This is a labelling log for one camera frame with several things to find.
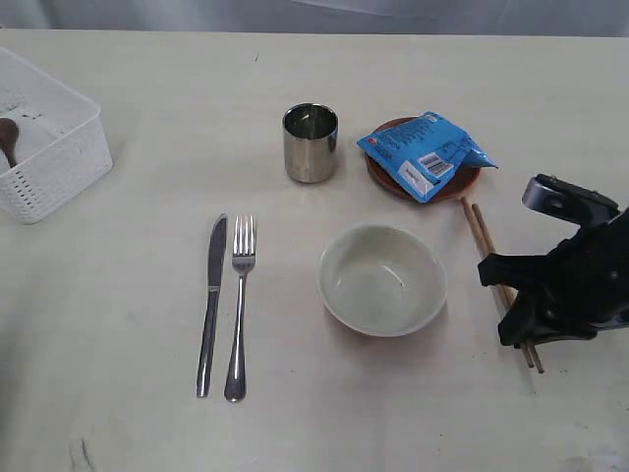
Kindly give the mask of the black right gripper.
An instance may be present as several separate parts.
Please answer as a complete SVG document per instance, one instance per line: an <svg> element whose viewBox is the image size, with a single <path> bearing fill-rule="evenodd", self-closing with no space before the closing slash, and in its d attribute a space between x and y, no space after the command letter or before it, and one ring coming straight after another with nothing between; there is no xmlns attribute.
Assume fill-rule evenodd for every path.
<svg viewBox="0 0 629 472"><path fill-rule="evenodd" d="M573 237L544 256L492 253L478 270L481 285L517 290L497 327L502 346L590 340L601 330L628 326L623 237Z"/></svg>

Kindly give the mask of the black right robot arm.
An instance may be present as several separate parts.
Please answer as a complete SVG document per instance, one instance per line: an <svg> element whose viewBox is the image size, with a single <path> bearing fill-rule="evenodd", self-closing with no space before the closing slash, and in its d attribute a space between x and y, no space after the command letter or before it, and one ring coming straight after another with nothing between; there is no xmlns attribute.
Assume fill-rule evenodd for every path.
<svg viewBox="0 0 629 472"><path fill-rule="evenodd" d="M581 228L545 255L492 253L478 265L483 286L517 291L498 324L500 343L516 346L590 340L628 326L628 212Z"/></svg>

